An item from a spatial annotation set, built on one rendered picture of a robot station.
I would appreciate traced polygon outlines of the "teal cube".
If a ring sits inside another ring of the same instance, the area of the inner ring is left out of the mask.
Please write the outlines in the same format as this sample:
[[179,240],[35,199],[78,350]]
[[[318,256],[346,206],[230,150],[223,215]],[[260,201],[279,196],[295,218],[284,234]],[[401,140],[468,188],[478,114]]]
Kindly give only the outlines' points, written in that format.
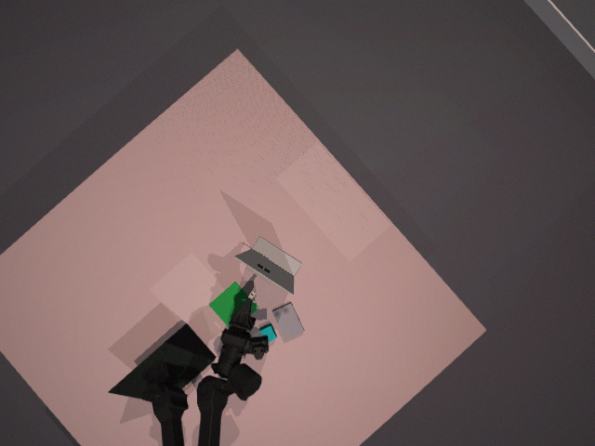
[[260,332],[261,336],[266,335],[268,337],[268,343],[277,338],[277,335],[276,335],[271,324],[269,324],[263,328],[260,328],[259,332]]

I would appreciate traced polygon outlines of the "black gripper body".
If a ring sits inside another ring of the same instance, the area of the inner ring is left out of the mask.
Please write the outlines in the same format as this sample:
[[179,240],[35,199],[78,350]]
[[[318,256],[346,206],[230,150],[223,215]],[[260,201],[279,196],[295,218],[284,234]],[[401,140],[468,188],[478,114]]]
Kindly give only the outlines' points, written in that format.
[[246,330],[234,326],[231,326],[228,331],[224,329],[220,337],[223,344],[220,349],[221,354],[228,359],[240,360],[249,335]]

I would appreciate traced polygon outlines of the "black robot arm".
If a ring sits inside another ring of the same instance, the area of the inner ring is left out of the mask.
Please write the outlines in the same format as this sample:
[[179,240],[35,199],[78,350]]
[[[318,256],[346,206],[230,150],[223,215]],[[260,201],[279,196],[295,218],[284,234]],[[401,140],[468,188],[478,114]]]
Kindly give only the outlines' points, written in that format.
[[[268,337],[249,335],[244,347],[245,354],[253,354],[261,360],[269,351]],[[240,400],[247,400],[258,391],[261,376],[240,360],[224,357],[221,352],[218,362],[212,363],[215,376],[206,376],[197,387],[197,405],[200,411],[200,427],[197,446],[219,446],[222,412],[228,397],[236,394]],[[173,368],[158,361],[141,375],[146,377],[147,388],[142,400],[152,403],[153,412],[161,424],[163,446],[185,446],[182,419],[188,409],[187,394],[173,385]]]

